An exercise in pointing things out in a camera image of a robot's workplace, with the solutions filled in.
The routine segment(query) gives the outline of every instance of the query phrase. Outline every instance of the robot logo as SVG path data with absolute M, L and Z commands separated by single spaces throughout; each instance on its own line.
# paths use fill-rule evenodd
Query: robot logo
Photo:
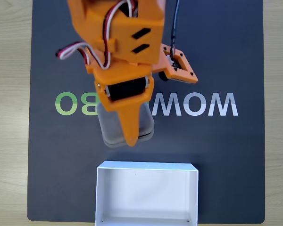
M 64 97 L 69 97 L 69 98 L 71 98 L 71 101 L 72 101 L 72 106 L 70 107 L 70 110 L 68 110 L 68 111 L 63 110 L 62 107 L 61 107 L 61 100 Z M 200 108 L 196 111 L 191 110 L 190 105 L 189 105 L 192 97 L 196 97 L 200 100 Z M 99 103 L 99 101 L 100 100 L 99 100 L 98 94 L 96 92 L 84 93 L 81 97 L 81 102 L 83 103 L 82 113 L 85 114 L 85 115 L 89 115 L 89 116 L 91 116 L 91 115 L 97 116 L 98 113 L 97 113 L 97 110 L 96 110 L 96 106 Z M 152 115 L 153 116 L 156 116 L 158 114 L 159 103 L 161 105 L 162 113 L 163 113 L 164 116 L 170 115 L 173 103 L 174 103 L 176 115 L 177 116 L 182 115 L 182 111 L 181 111 L 180 104 L 179 104 L 179 101 L 178 101 L 177 93 L 171 93 L 170 94 L 170 98 L 169 98 L 167 106 L 165 104 L 163 94 L 157 93 L 156 97 L 155 97 L 153 109 L 152 109 Z M 219 93 L 213 93 L 211 103 L 210 103 L 210 106 L 209 106 L 209 110 L 208 110 L 208 116 L 214 115 L 214 109 L 215 109 L 216 103 L 217 103 L 217 107 L 218 107 L 220 116 L 226 116 L 227 115 L 229 104 L 231 104 L 233 116 L 238 116 L 238 110 L 237 110 L 237 106 L 236 106 L 236 102 L 235 102 L 235 98 L 234 98 L 233 93 L 227 93 L 226 94 L 225 104 L 223 106 L 222 106 L 222 103 L 221 103 Z M 55 106 L 56 106 L 56 110 L 59 114 L 61 114 L 61 115 L 72 115 L 77 110 L 78 101 L 77 101 L 76 96 L 73 93 L 64 92 L 64 93 L 61 93 L 57 96 Z M 196 92 L 189 93 L 188 95 L 186 95 L 186 97 L 183 100 L 183 108 L 184 108 L 184 111 L 188 115 L 200 116 L 205 112 L 205 110 L 207 108 L 207 101 L 201 93 L 196 93 Z

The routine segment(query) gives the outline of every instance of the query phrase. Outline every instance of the red white black wire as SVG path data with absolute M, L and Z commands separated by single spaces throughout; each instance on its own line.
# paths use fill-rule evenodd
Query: red white black wire
M 103 39 L 104 39 L 104 44 L 105 44 L 105 53 L 104 53 L 105 62 L 104 63 L 101 62 L 96 52 L 92 48 L 92 46 L 89 45 L 87 42 L 82 42 L 82 41 L 75 42 L 63 48 L 57 53 L 57 57 L 60 60 L 65 60 L 69 58 L 75 51 L 78 50 L 84 57 L 85 64 L 89 65 L 91 61 L 86 51 L 86 48 L 87 48 L 90 54 L 92 55 L 92 57 L 98 63 L 98 65 L 104 70 L 108 69 L 111 63 L 111 53 L 108 50 L 108 40 L 110 38 L 111 21 L 112 21 L 114 14 L 117 12 L 117 10 L 125 3 L 128 4 L 129 17 L 132 17 L 133 13 L 135 12 L 135 8 L 136 8 L 134 0 L 120 0 L 108 11 L 107 16 L 104 19 L 104 23 L 103 23 Z

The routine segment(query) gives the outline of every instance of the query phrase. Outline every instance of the black cable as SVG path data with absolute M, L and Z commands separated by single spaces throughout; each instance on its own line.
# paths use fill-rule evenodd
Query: black cable
M 177 17 L 178 17 L 178 8 L 179 8 L 179 0 L 176 2 L 176 8 L 174 12 L 174 19 L 173 19 L 173 27 L 171 32 L 171 51 L 170 51 L 170 57 L 173 58 L 173 48 L 175 45 L 175 38 L 176 38 L 176 24 L 177 24 Z

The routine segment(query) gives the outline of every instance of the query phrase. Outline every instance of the white letter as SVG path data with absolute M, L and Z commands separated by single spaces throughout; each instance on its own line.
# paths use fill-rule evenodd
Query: white letter
M 197 111 L 197 112 L 193 112 L 193 111 L 190 110 L 189 101 L 190 101 L 191 97 L 198 97 L 201 101 L 201 107 L 200 107 L 199 111 Z M 183 107 L 184 107 L 185 112 L 187 112 L 187 114 L 189 114 L 191 116 L 199 116 L 199 115 L 203 114 L 204 111 L 206 110 L 207 101 L 204 98 L 204 96 L 200 93 L 190 93 L 184 98 Z
M 213 116 L 216 101 L 217 101 L 218 109 L 219 109 L 221 116 L 226 116 L 227 107 L 228 107 L 228 104 L 229 104 L 230 101 L 231 101 L 231 105 L 232 105 L 233 116 L 238 116 L 238 111 L 237 111 L 237 107 L 236 107 L 235 98 L 234 98 L 233 93 L 227 93 L 226 94 L 225 106 L 224 107 L 222 107 L 222 105 L 221 105 L 219 93 L 213 93 L 211 105 L 210 105 L 209 111 L 208 111 L 209 116 Z
M 162 93 L 157 93 L 156 97 L 155 97 L 153 111 L 152 111 L 152 115 L 154 115 L 154 116 L 157 114 L 159 101 L 161 102 L 161 108 L 162 108 L 164 116 L 170 115 L 171 106 L 172 106 L 173 101 L 174 101 L 174 104 L 175 104 L 176 115 L 181 116 L 181 111 L 180 111 L 180 107 L 179 107 L 179 103 L 178 103 L 177 93 L 171 93 L 167 107 L 165 105 L 165 100 L 164 100 L 164 97 L 162 96 Z

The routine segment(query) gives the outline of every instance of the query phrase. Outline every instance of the orange 3d printed part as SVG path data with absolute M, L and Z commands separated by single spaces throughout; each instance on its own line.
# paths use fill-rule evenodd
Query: orange 3d printed part
M 161 44 L 166 0 L 68 0 L 73 26 L 85 42 L 57 53 L 68 58 L 78 50 L 107 112 L 117 112 L 129 146 L 139 137 L 140 107 L 150 101 L 152 73 L 163 80 L 198 81 L 183 52 Z M 177 0 L 175 19 L 179 0 Z

